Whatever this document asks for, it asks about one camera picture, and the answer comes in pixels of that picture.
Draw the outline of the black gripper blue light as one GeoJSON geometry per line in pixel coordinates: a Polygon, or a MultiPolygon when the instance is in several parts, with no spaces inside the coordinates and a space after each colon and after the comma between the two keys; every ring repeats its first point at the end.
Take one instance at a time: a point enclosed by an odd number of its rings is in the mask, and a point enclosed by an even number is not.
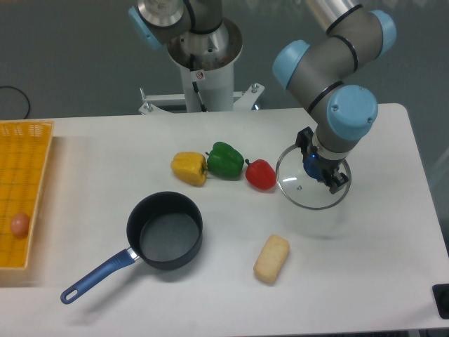
{"type": "Polygon", "coordinates": [[[300,148],[302,163],[306,173],[319,182],[325,182],[331,194],[345,188],[349,178],[340,172],[343,159],[327,159],[319,154],[319,149],[312,142],[314,132],[308,126],[297,133],[295,146],[300,148]]]}

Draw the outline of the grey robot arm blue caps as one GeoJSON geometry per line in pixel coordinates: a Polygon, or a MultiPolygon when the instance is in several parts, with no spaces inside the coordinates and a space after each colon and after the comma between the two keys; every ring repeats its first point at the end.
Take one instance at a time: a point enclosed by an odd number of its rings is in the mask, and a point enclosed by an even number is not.
{"type": "MultiPolygon", "coordinates": [[[[336,193],[349,185],[340,165],[378,112],[369,90],[343,80],[394,45],[396,26],[386,13],[366,11],[358,1],[309,1],[308,7],[326,40],[317,46],[302,40],[288,44],[272,71],[316,122],[315,130],[300,131],[296,140],[307,175],[336,193]]],[[[243,40],[223,16],[221,1],[139,1],[128,16],[146,46],[168,49],[190,112],[233,107],[234,82],[224,74],[232,72],[243,40]]]]}

